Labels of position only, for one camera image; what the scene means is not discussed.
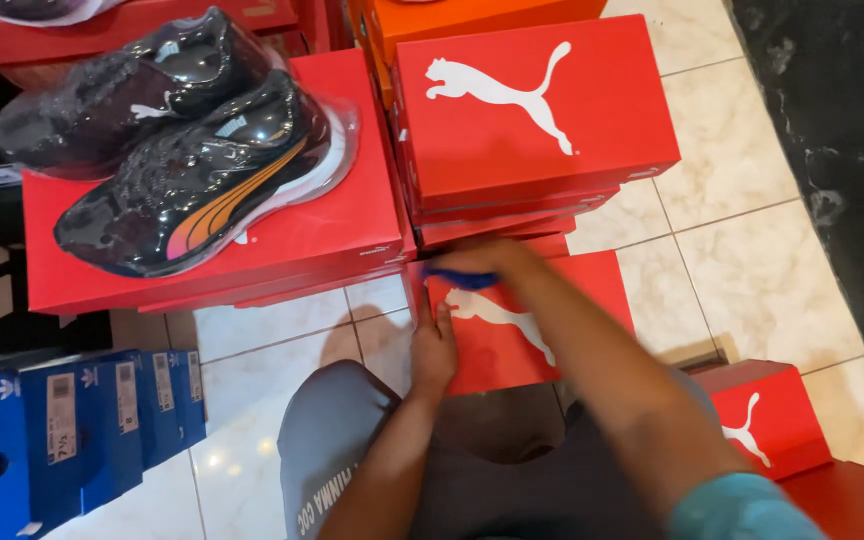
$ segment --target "tile floor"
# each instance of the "tile floor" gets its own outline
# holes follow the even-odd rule
[[[636,334],[664,362],[797,365],[834,456],[864,464],[864,346],[725,9],[610,0],[604,17],[632,13],[648,21],[683,160],[580,216],[570,250],[618,251]],[[122,345],[198,344],[209,437],[49,540],[285,538],[275,441],[302,381],[354,359],[409,387],[397,276],[263,308],[114,320]]]

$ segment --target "finger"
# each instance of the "finger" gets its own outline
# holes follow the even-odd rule
[[[452,334],[452,310],[448,303],[440,301],[436,307],[436,327],[444,339],[455,339]]]
[[[418,298],[418,328],[432,326],[432,308],[429,303],[429,291],[423,287]]]

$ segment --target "person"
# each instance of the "person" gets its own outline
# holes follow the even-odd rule
[[[457,351],[450,308],[433,317],[426,301],[404,399],[340,361],[290,401],[279,436],[289,538],[824,537],[727,442],[708,396],[522,244],[487,241],[430,264],[497,274],[534,315],[580,398],[563,440],[511,464],[442,444]]]

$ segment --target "running shoe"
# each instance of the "running shoe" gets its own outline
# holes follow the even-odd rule
[[[338,184],[352,126],[273,69],[257,90],[143,143],[58,219],[55,241],[121,276],[186,271],[261,217]]]
[[[218,7],[74,67],[59,87],[0,112],[0,151],[55,178],[112,176],[163,127],[205,117],[254,90],[270,58]]]
[[[0,18],[36,22],[61,19],[85,3],[85,0],[0,0]]]

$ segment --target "shoe sole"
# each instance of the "shoe sole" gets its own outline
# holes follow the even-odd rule
[[[234,240],[238,239],[240,235],[245,233],[249,227],[268,215],[286,207],[317,199],[338,186],[349,172],[348,169],[352,164],[357,148],[355,139],[351,136],[351,129],[347,129],[339,115],[328,106],[323,105],[321,109],[328,118],[332,134],[328,153],[321,163],[304,176],[283,183],[274,194],[233,225],[228,232],[222,234],[211,243],[210,240],[205,240],[195,250],[183,255],[183,257],[187,258],[178,257],[174,260],[174,264],[168,266],[163,266],[162,264],[156,265],[156,268],[145,272],[135,270],[132,276],[140,274],[139,277],[142,278],[162,278],[188,272],[196,266],[211,260],[215,255],[228,247],[229,244],[234,242]],[[335,176],[340,176],[341,178],[338,180],[332,179]],[[106,268],[106,270],[122,275],[122,268]]]

